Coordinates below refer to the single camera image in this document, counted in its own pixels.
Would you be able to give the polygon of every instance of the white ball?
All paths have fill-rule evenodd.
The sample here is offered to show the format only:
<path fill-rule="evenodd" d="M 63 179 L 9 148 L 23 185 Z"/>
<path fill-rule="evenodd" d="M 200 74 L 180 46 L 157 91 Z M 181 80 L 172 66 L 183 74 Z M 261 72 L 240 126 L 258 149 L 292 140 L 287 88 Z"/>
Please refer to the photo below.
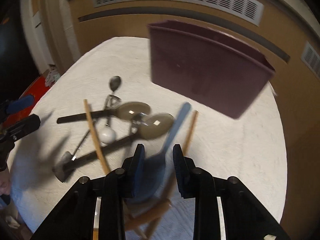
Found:
<path fill-rule="evenodd" d="M 100 141 L 103 142 L 104 144 L 113 143 L 116 140 L 116 137 L 117 137 L 117 134 L 115 130 L 113 130 L 109 126 L 105 126 L 99 132 Z"/>

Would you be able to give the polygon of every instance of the kitchen utensil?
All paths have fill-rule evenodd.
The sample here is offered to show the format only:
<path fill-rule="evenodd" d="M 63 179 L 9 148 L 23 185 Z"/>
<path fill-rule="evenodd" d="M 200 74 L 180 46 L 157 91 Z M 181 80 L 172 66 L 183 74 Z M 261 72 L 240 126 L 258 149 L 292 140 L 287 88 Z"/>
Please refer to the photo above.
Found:
<path fill-rule="evenodd" d="M 116 132 L 113 130 L 110 126 L 105 125 L 100 131 L 99 131 L 99 139 L 104 144 L 110 144 L 113 143 L 116 140 Z"/>
<path fill-rule="evenodd" d="M 121 103 L 121 99 L 119 97 L 109 94 L 104 102 L 103 110 L 111 108 L 111 106 L 116 107 L 119 103 Z"/>
<path fill-rule="evenodd" d="M 99 159 L 99 161 L 101 163 L 101 166 L 103 168 L 104 173 L 108 174 L 111 170 L 110 170 L 109 165 L 106 162 L 105 157 L 102 154 L 102 151 L 101 151 L 101 148 L 100 148 L 100 142 L 99 142 L 98 135 L 97 135 L 97 131 L 94 128 L 94 125 L 93 125 L 93 122 L 92 122 L 92 117 L 90 115 L 90 107 L 88 105 L 87 99 L 84 99 L 83 103 L 84 103 L 84 109 L 85 109 L 85 113 L 86 113 L 86 116 L 87 116 L 87 121 L 88 121 L 88 125 L 89 125 L 89 130 L 90 130 L 90 133 L 91 133 L 92 141 L 93 141 L 93 144 L 94 144 L 94 148 L 96 150 L 98 159 Z"/>
<path fill-rule="evenodd" d="M 136 133 L 103 147 L 103 155 L 125 147 L 137 139 L 151 140 L 158 138 L 164 135 L 171 128 L 173 122 L 173 116 L 167 113 L 145 116 L 138 126 Z M 66 161 L 67 158 L 63 158 L 53 167 L 52 171 L 61 182 L 64 182 L 74 169 L 90 163 L 96 160 L 96 158 L 97 154 L 95 151 L 76 158 L 73 161 Z"/>
<path fill-rule="evenodd" d="M 76 149 L 73 151 L 73 153 L 71 154 L 69 151 L 66 151 L 64 153 L 64 155 L 62 156 L 62 158 L 60 159 L 60 163 L 67 163 L 69 161 L 74 161 L 77 158 L 77 155 L 79 153 L 79 151 L 81 150 L 81 146 L 83 145 L 83 143 L 85 142 L 85 140 L 87 139 L 88 135 L 90 133 L 90 129 L 87 130 L 87 132 L 85 133 L 85 135 L 82 137 L 81 141 L 78 143 Z"/>
<path fill-rule="evenodd" d="M 139 125 L 140 125 L 143 117 L 146 117 L 146 115 L 143 114 L 143 113 L 139 113 L 139 114 L 136 114 L 136 115 L 131 119 L 131 125 L 130 125 L 130 128 L 129 128 L 129 135 L 132 135 L 132 134 L 134 134 L 134 133 L 137 131 L 137 129 L 138 129 L 138 127 L 139 127 Z M 126 159 L 126 158 L 128 158 L 128 157 L 130 156 L 131 146 L 132 146 L 132 143 L 130 143 L 130 144 L 126 147 L 126 150 L 125 150 L 125 152 L 124 152 L 123 161 L 124 161 L 124 159 Z"/>
<path fill-rule="evenodd" d="M 150 114 L 150 106 L 142 102 L 127 102 L 115 108 L 104 109 L 102 111 L 90 112 L 93 119 L 108 117 L 113 115 L 119 119 L 130 121 L 137 113 Z M 64 117 L 59 117 L 57 123 L 77 122 L 86 120 L 86 114 L 75 114 Z"/>
<path fill-rule="evenodd" d="M 178 133 L 190 109 L 191 105 L 188 102 L 185 102 L 181 106 L 177 118 L 167 135 L 161 151 L 145 160 L 143 165 L 140 189 L 134 198 L 127 199 L 128 203 L 137 204 L 148 200 L 154 195 L 154 193 L 161 185 L 165 172 L 165 154 L 170 144 L 174 140 L 176 134 Z"/>
<path fill-rule="evenodd" d="M 124 212 L 124 215 L 127 215 L 128 216 L 128 221 L 134 219 L 134 217 L 132 216 L 130 210 L 128 209 L 126 203 L 124 203 L 124 201 L 122 201 L 122 207 L 123 207 L 123 212 Z M 144 234 L 144 232 L 139 228 L 139 226 L 136 226 L 133 231 L 135 231 L 135 233 L 138 235 L 138 236 L 141 236 L 142 239 L 147 239 L 146 235 Z"/>
<path fill-rule="evenodd" d="M 112 91 L 112 94 L 111 94 L 111 95 L 113 95 L 120 86 L 121 86 L 121 77 L 119 77 L 119 76 L 113 76 L 112 78 L 110 78 L 109 87 L 110 87 L 110 89 L 111 89 L 111 91 Z M 112 107 L 112 106 L 113 106 L 113 100 L 112 100 L 112 98 L 110 97 L 110 107 Z M 108 116 L 108 117 L 107 117 L 106 125 L 107 125 L 107 126 L 110 126 L 110 125 L 111 125 L 111 116 Z"/>
<path fill-rule="evenodd" d="M 138 226 L 141 226 L 145 223 L 148 223 L 156 218 L 163 216 L 170 208 L 172 207 L 170 199 L 165 199 L 163 201 L 159 201 L 155 206 L 153 206 L 148 211 L 144 212 L 141 215 L 133 218 L 132 220 L 128 220 L 124 224 L 124 229 L 126 231 L 133 230 Z"/>
<path fill-rule="evenodd" d="M 193 116 L 192 116 L 190 128 L 189 128 L 188 134 L 186 136 L 186 139 L 185 139 L 185 141 L 183 143 L 183 147 L 182 147 L 182 152 L 183 152 L 184 156 L 187 155 L 187 153 L 188 153 L 188 149 L 190 146 L 192 135 L 193 135 L 193 132 L 194 132 L 194 129 L 196 126 L 198 114 L 199 114 L 198 111 L 196 111 L 196 110 L 193 111 Z M 169 176 L 167 185 L 165 186 L 165 188 L 161 194 L 161 199 L 169 199 L 170 196 L 172 195 L 172 192 L 175 189 L 176 185 L 177 185 L 177 182 L 176 182 L 175 171 L 172 171 Z M 160 221 L 161 221 L 161 217 L 158 217 L 157 219 L 155 219 L 149 223 L 147 229 L 145 230 L 145 234 L 147 236 L 147 239 L 150 239 L 152 237 L 152 235 L 153 235 L 154 231 L 156 231 L 156 228 L 157 228 Z"/>

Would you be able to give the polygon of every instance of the blue handle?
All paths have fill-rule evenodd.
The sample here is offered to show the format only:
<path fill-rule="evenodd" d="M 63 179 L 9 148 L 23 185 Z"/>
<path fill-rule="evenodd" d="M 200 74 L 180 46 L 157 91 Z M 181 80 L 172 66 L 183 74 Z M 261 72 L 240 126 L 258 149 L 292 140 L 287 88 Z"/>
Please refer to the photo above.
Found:
<path fill-rule="evenodd" d="M 170 144 L 172 143 L 173 139 L 175 138 L 177 132 L 180 129 L 180 126 L 182 125 L 183 121 L 185 120 L 186 116 L 188 115 L 189 111 L 191 109 L 191 105 L 188 102 L 185 102 L 182 107 L 180 108 L 180 111 L 178 113 L 178 116 L 176 120 L 174 121 L 168 136 L 166 140 L 164 141 L 164 144 L 162 146 L 162 153 L 166 153 Z"/>
<path fill-rule="evenodd" d="M 31 106 L 33 102 L 35 101 L 33 95 L 27 95 L 23 98 L 20 98 L 16 101 L 11 102 L 7 109 L 6 109 L 6 114 L 15 114 L 22 109 L 27 108 L 28 106 Z"/>

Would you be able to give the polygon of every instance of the table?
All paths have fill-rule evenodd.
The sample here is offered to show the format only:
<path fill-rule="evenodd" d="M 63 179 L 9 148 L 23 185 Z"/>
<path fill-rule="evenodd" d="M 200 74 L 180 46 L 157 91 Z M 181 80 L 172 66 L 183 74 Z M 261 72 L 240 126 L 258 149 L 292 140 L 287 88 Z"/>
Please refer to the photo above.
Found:
<path fill-rule="evenodd" d="M 100 110 L 110 93 L 109 78 L 119 75 L 122 86 L 116 91 L 123 102 L 141 101 L 153 113 L 168 112 L 175 116 L 180 105 L 188 101 L 199 111 L 189 156 L 196 166 L 215 177 L 237 176 L 279 222 L 284 208 L 287 164 L 280 115 L 269 84 L 238 120 L 197 103 L 151 82 L 149 41 L 144 38 L 117 37 L 107 40 L 83 55 L 41 98 L 33 109 L 41 127 L 16 143 L 8 166 L 12 175 L 12 199 L 31 231 L 35 231 L 62 196 L 81 176 L 95 179 L 103 176 L 98 161 L 76 170 L 68 183 L 56 179 L 51 169 L 65 151 L 72 152 L 88 129 L 86 122 L 57 124 L 60 116 L 84 112 L 83 99 L 92 109 Z M 184 122 L 173 144 L 183 144 L 191 114 Z M 104 125 L 101 120 L 97 129 Z M 112 125 L 121 138 L 129 123 L 113 118 Z M 164 137 L 143 143 L 146 156 L 157 153 Z M 94 149 L 91 139 L 80 156 Z M 108 155 L 111 169 L 121 166 L 124 149 Z M 172 156 L 167 153 L 167 173 Z M 172 197 L 173 207 L 162 219 L 154 239 L 192 239 L 194 200 L 183 200 L 178 190 Z M 127 239 L 138 239 L 127 233 Z"/>

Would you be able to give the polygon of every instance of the plastic bin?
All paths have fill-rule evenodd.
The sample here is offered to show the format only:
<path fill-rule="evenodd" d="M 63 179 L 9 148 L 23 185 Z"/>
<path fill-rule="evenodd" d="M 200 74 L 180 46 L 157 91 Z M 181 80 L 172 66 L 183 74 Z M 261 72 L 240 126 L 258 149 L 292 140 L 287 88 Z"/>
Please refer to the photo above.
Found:
<path fill-rule="evenodd" d="M 179 21 L 148 25 L 152 82 L 239 118 L 275 70 L 249 44 Z"/>

